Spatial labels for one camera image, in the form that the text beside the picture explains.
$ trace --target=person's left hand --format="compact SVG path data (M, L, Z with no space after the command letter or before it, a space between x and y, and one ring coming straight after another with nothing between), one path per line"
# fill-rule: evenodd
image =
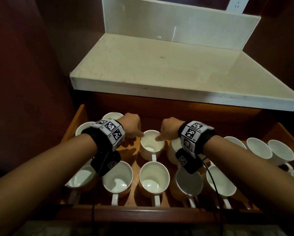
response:
M123 126L126 138L141 138L144 136L144 133L141 131L140 118L137 114L127 113L119 118L118 121Z

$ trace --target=white outlet plate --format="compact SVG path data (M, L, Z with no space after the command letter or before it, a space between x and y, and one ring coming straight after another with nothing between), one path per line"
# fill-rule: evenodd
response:
M249 0L230 0L226 11L242 14Z

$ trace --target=person's left arm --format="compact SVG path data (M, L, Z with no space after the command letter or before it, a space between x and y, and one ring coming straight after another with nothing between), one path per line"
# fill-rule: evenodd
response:
M140 118L127 113L118 121L125 136L142 137ZM0 235L4 228L24 222L53 192L56 192L95 154L97 145L81 134L25 162L0 178Z

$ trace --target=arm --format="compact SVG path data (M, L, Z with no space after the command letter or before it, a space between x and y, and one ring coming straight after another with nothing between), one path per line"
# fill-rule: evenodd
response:
M138 115L127 113L118 121L123 125L126 137L143 136ZM7 234L4 228L24 222L96 153L96 143L89 135L81 134L0 178L0 235Z
M164 119L156 140L178 138L183 123ZM208 140L203 150L259 209L279 223L294 227L294 178L290 174L220 136Z

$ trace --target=drawer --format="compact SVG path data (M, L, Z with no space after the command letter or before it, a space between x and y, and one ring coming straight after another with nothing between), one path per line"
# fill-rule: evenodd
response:
M129 95L92 92L85 104L78 109L68 127L62 142L75 136L76 129L85 122L101 119L108 112L135 113L141 118L142 131L160 131L164 118L176 117L181 120L198 120L215 127L222 136L233 136L242 141L255 137L267 142L276 139L287 144L294 151L294 138L266 110L256 108L194 103L168 99L136 97ZM216 222L220 214L216 206L201 194L195 199L196 208L185 208L182 202L176 201L167 189L161 197L161 207L152 207L151 200L144 197L138 188L139 171L146 162L139 154L137 138L131 146L120 146L119 153L123 161L128 162L133 169L134 177L130 193L119 199L119 206L111 206L109 195L98 179L97 186L90 192L80 196L79 203L67 205L70 190L64 187L61 191L61 210L56 216L58 220L90 221L92 205L94 205L94 220L100 222L175 222L175 223L207 223ZM171 164L166 156L169 141L159 157L171 179L177 166ZM265 217L256 206L250 202L247 210L238 200L229 198L231 210L224 210L225 221L228 223L266 222Z

